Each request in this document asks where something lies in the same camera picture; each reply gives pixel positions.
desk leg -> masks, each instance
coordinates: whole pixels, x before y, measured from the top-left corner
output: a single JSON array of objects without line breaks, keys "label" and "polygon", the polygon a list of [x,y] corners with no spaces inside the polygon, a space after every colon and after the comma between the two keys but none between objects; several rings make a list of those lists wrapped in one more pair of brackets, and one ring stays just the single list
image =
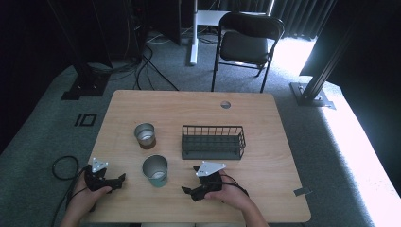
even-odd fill
[{"label": "desk leg", "polygon": [[194,0],[194,25],[193,25],[193,38],[192,38],[192,48],[191,48],[191,64],[197,64],[198,58],[198,0]]}]

cup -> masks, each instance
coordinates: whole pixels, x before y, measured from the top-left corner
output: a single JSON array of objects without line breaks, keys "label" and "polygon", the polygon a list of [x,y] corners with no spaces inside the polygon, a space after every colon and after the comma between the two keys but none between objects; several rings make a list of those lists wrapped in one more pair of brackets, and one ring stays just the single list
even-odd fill
[{"label": "cup", "polygon": [[156,145],[154,127],[150,123],[142,123],[136,126],[133,134],[142,149],[150,149]]},{"label": "cup", "polygon": [[158,154],[149,156],[142,164],[142,172],[155,187],[166,185],[167,170],[167,159]]}]

person's left hand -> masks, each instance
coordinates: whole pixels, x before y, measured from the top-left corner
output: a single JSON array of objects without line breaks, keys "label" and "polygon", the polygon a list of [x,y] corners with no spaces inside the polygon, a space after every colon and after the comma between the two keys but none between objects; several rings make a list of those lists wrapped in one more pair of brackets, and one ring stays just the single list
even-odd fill
[{"label": "person's left hand", "polygon": [[111,187],[105,186],[97,191],[91,191],[87,188],[83,175],[84,173],[80,175],[77,181],[72,193],[72,195],[76,195],[76,193],[77,195],[70,200],[61,226],[78,226],[80,220],[92,209],[97,200],[112,190]]}]

metal basket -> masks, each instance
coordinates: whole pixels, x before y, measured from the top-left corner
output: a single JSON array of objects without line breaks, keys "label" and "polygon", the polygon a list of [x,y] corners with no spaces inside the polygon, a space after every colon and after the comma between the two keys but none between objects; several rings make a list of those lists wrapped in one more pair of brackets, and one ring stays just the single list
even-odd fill
[{"label": "metal basket", "polygon": [[183,126],[184,160],[240,160],[244,148],[242,126]]}]

wooden tabletop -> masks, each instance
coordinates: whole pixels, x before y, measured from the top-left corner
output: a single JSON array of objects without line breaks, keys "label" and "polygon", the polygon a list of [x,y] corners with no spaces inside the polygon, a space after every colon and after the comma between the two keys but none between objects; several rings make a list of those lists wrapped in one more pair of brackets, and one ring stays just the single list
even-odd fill
[{"label": "wooden tabletop", "polygon": [[[222,102],[230,102],[224,109]],[[135,126],[149,122],[157,144],[141,149]],[[225,171],[247,189],[268,222],[310,219],[297,169],[280,115],[270,94],[167,91],[116,91],[96,139],[91,159],[109,162],[107,179],[127,173],[122,189],[101,199],[86,217],[90,222],[243,222],[239,211],[220,201],[192,201],[181,187],[200,185],[193,166],[183,160],[183,125],[242,126],[246,147],[241,160],[209,160],[227,165]],[[153,187],[142,174],[152,154],[168,160],[168,182]]]}]

